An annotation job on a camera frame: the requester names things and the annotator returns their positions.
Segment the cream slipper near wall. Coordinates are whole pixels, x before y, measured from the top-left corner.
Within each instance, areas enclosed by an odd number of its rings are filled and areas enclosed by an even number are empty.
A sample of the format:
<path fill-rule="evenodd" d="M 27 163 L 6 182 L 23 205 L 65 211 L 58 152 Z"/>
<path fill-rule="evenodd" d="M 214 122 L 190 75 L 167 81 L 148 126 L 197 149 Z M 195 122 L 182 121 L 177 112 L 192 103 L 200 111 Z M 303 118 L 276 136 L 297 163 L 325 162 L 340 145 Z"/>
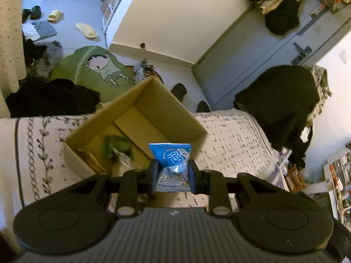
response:
<path fill-rule="evenodd" d="M 75 27 L 87 39 L 95 39 L 98 37 L 97 32 L 91 25 L 79 22 Z"/>

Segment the green cartoon floor rug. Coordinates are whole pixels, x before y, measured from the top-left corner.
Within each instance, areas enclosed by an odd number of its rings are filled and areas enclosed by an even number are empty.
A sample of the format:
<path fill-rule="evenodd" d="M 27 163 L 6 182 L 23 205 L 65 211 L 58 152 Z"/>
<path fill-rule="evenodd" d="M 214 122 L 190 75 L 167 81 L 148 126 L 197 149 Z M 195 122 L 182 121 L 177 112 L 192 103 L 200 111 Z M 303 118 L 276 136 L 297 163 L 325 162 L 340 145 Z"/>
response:
<path fill-rule="evenodd" d="M 102 103 L 113 101 L 135 85 L 133 70 L 100 46 L 85 46 L 63 58 L 51 75 L 52 80 L 57 78 L 99 92 Z"/>

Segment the grey fluffy cloth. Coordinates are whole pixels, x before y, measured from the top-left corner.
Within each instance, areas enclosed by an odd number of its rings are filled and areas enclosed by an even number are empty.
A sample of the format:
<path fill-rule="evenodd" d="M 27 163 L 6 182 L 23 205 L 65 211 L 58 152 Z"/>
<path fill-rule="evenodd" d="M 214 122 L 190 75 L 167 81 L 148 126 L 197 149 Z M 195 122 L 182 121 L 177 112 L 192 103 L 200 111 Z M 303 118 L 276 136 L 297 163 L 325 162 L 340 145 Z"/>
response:
<path fill-rule="evenodd" d="M 26 67 L 27 75 L 48 80 L 63 59 L 62 44 L 54 40 L 38 43 L 36 48 L 39 50 L 39 57 Z"/>

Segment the brown cardboard box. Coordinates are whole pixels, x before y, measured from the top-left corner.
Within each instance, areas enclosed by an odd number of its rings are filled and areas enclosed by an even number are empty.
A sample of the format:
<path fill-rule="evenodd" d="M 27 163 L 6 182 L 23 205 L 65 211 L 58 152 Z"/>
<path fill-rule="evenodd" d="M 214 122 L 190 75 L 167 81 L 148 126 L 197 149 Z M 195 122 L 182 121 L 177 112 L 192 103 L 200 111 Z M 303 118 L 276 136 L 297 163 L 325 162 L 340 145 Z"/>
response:
<path fill-rule="evenodd" d="M 148 167 L 153 154 L 149 143 L 191 144 L 196 158 L 207 136 L 206 129 L 155 77 L 139 83 L 99 110 L 65 140 L 64 159 L 82 179 L 98 172 L 111 173 L 115 164 L 104 152 L 107 135 L 132 141 L 134 162 Z"/>

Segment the blue snack packet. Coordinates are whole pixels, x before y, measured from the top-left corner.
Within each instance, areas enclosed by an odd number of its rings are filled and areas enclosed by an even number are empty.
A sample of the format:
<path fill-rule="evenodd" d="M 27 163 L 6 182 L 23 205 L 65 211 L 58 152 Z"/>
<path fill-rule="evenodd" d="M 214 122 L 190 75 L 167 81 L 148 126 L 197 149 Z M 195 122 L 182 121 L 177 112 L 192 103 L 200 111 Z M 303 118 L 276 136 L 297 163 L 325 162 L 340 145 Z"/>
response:
<path fill-rule="evenodd" d="M 190 192 L 188 162 L 192 146 L 180 143 L 149 143 L 160 171 L 157 192 Z"/>

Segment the cream slipper far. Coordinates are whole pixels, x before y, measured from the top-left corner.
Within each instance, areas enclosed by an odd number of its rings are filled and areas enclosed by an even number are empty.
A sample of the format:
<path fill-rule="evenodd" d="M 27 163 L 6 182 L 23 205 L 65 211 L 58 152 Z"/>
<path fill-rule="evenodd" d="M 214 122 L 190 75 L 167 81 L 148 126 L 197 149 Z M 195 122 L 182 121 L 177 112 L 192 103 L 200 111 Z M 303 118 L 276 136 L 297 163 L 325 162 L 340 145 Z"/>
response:
<path fill-rule="evenodd" d="M 47 21 L 50 23 L 56 23 L 62 16 L 63 12 L 61 10 L 53 10 L 47 17 Z"/>

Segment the black slipper left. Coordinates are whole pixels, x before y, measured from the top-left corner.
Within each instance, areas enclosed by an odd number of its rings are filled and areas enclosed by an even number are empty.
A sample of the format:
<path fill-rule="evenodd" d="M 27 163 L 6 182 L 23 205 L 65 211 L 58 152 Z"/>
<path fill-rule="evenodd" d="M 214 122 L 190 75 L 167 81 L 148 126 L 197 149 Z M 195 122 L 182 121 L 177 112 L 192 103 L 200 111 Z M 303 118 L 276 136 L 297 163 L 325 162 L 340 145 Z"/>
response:
<path fill-rule="evenodd" d="M 187 89 L 184 84 L 182 83 L 177 83 L 172 89 L 171 93 L 174 95 L 174 97 L 180 102 L 183 102 L 183 99 L 185 95 L 187 94 Z"/>

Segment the black slipper right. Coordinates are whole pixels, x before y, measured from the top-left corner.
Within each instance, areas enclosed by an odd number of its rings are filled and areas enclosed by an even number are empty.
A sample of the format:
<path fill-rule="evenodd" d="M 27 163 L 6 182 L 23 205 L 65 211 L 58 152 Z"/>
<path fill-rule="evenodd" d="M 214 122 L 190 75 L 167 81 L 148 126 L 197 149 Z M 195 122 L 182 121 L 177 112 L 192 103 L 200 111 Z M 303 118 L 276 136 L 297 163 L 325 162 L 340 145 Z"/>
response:
<path fill-rule="evenodd" d="M 208 104 L 205 101 L 200 101 L 197 105 L 197 109 L 196 109 L 196 113 L 206 113 L 206 112 L 210 112 L 210 107 L 208 106 Z"/>

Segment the black clothes pile on floor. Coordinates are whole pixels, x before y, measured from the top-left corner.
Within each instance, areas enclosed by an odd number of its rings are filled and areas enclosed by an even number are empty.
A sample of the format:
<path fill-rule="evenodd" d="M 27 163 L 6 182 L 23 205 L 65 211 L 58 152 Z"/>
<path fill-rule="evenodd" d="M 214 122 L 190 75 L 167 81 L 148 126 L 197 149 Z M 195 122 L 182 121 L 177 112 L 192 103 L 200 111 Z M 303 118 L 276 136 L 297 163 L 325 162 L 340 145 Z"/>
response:
<path fill-rule="evenodd" d="M 5 102 L 12 118 L 76 116 L 94 113 L 100 93 L 64 78 L 46 81 L 30 77 Z"/>

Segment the grey door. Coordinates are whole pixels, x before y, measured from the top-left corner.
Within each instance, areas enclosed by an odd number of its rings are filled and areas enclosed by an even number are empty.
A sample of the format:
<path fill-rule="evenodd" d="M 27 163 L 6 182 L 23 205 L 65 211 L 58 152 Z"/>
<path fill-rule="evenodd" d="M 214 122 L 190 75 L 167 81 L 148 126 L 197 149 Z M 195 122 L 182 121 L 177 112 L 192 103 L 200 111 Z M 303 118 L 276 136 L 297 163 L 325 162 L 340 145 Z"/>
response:
<path fill-rule="evenodd" d="M 267 69 L 318 62 L 350 30 L 350 6 L 333 13 L 319 0 L 303 0 L 299 26 L 279 37 L 256 9 L 239 18 L 193 67 L 212 110 L 233 107 L 235 95 Z"/>

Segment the white storage shelf rack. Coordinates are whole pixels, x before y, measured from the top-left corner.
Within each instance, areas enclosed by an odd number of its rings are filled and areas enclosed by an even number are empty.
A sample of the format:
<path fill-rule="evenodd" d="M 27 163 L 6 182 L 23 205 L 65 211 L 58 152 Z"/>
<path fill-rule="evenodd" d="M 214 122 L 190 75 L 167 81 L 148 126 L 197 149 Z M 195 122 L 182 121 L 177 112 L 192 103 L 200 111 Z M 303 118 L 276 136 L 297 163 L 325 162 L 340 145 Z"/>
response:
<path fill-rule="evenodd" d="M 108 0 L 106 9 L 104 10 L 103 18 L 102 18 L 102 30 L 103 34 L 106 34 L 109 24 L 117 11 L 117 8 L 120 4 L 121 0 Z"/>

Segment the grey folded cloth on floor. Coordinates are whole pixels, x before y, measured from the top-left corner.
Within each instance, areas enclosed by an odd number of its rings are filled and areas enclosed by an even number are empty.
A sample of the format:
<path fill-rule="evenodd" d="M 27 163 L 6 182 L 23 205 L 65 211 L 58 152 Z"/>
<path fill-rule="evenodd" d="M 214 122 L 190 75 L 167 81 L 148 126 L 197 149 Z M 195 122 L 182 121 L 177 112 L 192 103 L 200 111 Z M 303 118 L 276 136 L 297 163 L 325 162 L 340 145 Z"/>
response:
<path fill-rule="evenodd" d="M 36 29 L 36 32 L 39 35 L 36 41 L 40 41 L 49 37 L 54 37 L 58 34 L 55 28 L 48 21 L 45 21 L 45 20 L 34 21 L 32 25 L 34 26 L 34 28 Z"/>

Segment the black coat on chair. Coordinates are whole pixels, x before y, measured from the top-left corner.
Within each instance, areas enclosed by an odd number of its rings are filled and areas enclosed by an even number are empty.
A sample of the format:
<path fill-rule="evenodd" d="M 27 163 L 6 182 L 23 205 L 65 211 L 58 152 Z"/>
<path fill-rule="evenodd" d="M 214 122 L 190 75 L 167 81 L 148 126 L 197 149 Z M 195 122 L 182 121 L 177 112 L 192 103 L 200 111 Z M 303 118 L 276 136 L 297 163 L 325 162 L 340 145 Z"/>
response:
<path fill-rule="evenodd" d="M 273 149 L 292 150 L 288 160 L 301 170 L 306 167 L 306 151 L 313 136 L 310 132 L 307 142 L 303 142 L 301 133 L 318 102 L 319 94 L 310 70 L 281 65 L 269 68 L 237 93 L 234 107 L 255 118 Z"/>

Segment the green snack bag in box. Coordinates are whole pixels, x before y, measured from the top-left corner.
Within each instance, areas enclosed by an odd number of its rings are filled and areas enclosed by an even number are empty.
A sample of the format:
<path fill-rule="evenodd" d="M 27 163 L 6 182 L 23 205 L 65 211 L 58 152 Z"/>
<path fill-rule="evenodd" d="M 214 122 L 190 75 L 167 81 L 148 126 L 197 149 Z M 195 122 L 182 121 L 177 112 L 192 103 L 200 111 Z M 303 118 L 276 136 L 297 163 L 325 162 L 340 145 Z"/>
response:
<path fill-rule="evenodd" d="M 107 135 L 104 138 L 104 152 L 110 160 L 117 160 L 117 153 L 125 154 L 131 160 L 134 160 L 132 151 L 132 141 L 127 137 L 118 135 Z"/>

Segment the clear plastic snack bag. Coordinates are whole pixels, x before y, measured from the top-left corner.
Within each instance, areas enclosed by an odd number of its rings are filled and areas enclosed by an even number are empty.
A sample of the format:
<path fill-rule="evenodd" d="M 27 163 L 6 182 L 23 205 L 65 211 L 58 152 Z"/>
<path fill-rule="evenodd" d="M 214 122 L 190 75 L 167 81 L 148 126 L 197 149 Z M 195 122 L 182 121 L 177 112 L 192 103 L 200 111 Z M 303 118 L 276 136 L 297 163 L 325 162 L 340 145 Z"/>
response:
<path fill-rule="evenodd" d="M 113 153 L 116 162 L 111 168 L 112 177 L 122 176 L 129 170 L 140 170 L 140 167 L 124 153 L 119 152 L 115 148 L 113 148 Z"/>

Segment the grey sneakers pair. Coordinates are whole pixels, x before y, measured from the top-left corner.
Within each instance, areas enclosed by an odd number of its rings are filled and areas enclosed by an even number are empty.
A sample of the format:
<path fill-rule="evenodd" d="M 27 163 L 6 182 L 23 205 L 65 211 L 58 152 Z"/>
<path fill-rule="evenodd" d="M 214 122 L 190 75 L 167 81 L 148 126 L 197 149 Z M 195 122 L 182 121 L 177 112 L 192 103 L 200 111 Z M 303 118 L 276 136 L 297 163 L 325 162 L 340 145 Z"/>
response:
<path fill-rule="evenodd" d="M 154 66 L 149 63 L 148 59 L 144 58 L 141 62 L 134 65 L 133 72 L 134 83 L 138 84 L 153 76 Z"/>

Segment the black slipper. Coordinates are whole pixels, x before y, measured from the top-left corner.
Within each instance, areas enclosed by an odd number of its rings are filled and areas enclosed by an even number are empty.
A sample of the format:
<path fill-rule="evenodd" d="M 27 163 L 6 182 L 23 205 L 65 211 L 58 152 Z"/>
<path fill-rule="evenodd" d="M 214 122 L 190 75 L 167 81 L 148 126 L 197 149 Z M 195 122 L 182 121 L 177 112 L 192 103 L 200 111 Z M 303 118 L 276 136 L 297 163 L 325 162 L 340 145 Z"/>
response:
<path fill-rule="evenodd" d="M 196 109 L 196 113 L 206 113 L 206 112 L 210 112 L 210 107 L 208 106 L 208 104 L 205 101 L 200 101 L 197 105 L 197 109 Z"/>
<path fill-rule="evenodd" d="M 177 83 L 172 89 L 171 93 L 174 95 L 174 97 L 180 102 L 183 102 L 183 99 L 185 95 L 187 94 L 187 89 L 184 84 L 182 83 Z"/>

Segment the orange wooden crate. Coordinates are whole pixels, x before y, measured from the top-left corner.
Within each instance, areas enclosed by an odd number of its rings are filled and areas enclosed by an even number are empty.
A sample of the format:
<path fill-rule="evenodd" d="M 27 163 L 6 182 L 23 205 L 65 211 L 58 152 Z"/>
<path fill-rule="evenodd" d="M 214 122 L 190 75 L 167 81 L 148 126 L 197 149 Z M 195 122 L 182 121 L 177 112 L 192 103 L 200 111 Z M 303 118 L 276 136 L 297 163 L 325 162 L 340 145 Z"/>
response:
<path fill-rule="evenodd" d="M 285 180 L 290 192 L 297 193 L 306 188 L 306 183 L 304 182 L 303 177 L 299 173 L 299 170 L 295 164 L 288 170 Z"/>

